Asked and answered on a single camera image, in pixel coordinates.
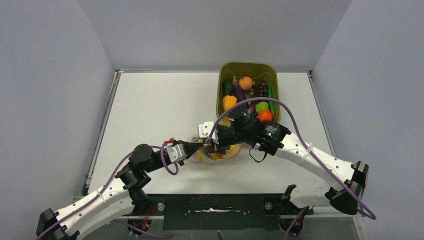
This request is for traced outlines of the clear zip bag orange zipper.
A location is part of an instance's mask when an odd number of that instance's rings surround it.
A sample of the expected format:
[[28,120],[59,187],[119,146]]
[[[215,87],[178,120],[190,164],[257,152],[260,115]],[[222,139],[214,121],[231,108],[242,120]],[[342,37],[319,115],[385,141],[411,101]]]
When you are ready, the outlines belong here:
[[226,161],[235,158],[241,151],[243,144],[231,145],[225,154],[207,152],[205,147],[196,151],[189,160],[202,164],[212,164],[220,161]]

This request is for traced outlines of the dark purple toy grapes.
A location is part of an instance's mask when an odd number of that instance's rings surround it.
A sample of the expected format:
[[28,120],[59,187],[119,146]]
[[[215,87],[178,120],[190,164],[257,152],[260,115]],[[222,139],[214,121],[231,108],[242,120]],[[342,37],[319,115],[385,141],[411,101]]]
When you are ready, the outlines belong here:
[[269,96],[269,86],[263,80],[256,80],[252,85],[253,97],[268,97]]

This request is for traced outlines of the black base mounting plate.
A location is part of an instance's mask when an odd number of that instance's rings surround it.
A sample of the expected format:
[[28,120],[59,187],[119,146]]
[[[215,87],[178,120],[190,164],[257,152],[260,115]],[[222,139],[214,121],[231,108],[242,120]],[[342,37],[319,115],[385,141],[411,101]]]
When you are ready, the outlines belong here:
[[282,193],[150,194],[128,216],[163,220],[164,230],[289,230],[298,235],[306,215]]

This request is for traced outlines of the orange toy bell pepper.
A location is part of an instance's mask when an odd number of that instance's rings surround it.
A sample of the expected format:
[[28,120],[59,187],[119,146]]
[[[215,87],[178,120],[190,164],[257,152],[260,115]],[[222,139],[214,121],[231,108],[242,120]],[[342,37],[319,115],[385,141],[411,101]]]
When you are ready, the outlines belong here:
[[227,111],[229,108],[233,107],[238,103],[238,99],[233,95],[225,95],[222,99],[222,109]]

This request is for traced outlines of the yellow toy banana bunch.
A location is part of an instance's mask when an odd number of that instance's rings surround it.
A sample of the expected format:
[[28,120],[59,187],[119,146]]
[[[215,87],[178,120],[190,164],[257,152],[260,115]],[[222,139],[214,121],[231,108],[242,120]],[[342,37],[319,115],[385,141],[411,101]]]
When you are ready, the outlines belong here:
[[221,160],[221,158],[216,153],[208,153],[205,151],[205,148],[201,148],[195,153],[195,160],[199,163],[214,163]]

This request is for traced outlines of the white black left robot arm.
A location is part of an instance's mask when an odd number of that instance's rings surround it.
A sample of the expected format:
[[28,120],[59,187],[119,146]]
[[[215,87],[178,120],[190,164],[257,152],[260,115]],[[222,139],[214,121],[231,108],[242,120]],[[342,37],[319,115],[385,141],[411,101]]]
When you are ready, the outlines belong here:
[[169,140],[155,151],[140,144],[125,156],[107,182],[96,191],[59,210],[40,214],[36,229],[39,240],[78,240],[106,223],[145,207],[148,196],[143,187],[150,172],[183,162],[203,147],[203,143]]

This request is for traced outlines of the olive green plastic bin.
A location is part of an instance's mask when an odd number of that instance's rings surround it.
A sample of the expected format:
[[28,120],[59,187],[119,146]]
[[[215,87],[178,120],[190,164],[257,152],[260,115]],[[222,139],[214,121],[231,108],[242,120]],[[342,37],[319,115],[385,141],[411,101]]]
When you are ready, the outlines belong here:
[[270,101],[252,101],[252,98],[267,97],[278,100],[279,86],[276,70],[269,64],[232,61],[224,64],[219,72],[216,95],[216,115],[242,100],[250,113],[268,109],[273,120],[281,118],[280,107]]

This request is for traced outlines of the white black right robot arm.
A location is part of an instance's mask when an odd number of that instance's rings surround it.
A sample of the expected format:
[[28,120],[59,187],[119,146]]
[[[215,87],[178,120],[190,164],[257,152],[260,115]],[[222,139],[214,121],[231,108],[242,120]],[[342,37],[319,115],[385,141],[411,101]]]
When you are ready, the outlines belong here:
[[212,134],[219,147],[248,143],[268,155],[288,160],[311,172],[325,183],[312,187],[295,187],[281,199],[289,214],[307,206],[330,205],[347,215],[363,213],[362,196],[368,181],[369,166],[352,163],[306,143],[299,134],[274,121],[261,121],[241,106],[230,111],[230,126],[216,125]]

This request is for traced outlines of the lime green toy fruit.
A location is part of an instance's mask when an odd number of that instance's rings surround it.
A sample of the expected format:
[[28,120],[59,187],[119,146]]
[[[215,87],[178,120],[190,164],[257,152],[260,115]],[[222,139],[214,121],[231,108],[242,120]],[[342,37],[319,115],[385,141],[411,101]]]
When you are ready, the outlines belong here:
[[267,101],[260,101],[255,105],[255,112],[257,114],[261,113],[262,111],[269,111],[270,107],[269,107],[269,103]]

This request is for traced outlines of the dark green toy avocado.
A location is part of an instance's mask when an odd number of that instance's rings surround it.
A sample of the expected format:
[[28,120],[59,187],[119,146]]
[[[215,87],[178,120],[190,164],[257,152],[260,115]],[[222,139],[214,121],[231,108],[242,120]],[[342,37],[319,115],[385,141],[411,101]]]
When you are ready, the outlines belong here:
[[225,80],[221,86],[222,96],[232,96],[234,91],[233,82],[231,80]]

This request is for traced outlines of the orange pink toy peach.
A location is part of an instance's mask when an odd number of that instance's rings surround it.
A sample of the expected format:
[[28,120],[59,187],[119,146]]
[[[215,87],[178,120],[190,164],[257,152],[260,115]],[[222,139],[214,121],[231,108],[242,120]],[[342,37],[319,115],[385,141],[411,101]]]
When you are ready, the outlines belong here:
[[253,80],[249,76],[242,77],[238,82],[243,91],[250,91],[253,87]]

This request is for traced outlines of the purple toy eggplant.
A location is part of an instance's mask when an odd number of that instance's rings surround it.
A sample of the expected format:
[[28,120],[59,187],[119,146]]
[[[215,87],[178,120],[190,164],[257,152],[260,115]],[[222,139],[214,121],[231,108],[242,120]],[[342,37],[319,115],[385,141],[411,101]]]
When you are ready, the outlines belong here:
[[235,81],[233,83],[233,91],[238,103],[246,100],[244,91],[242,90],[238,81]]

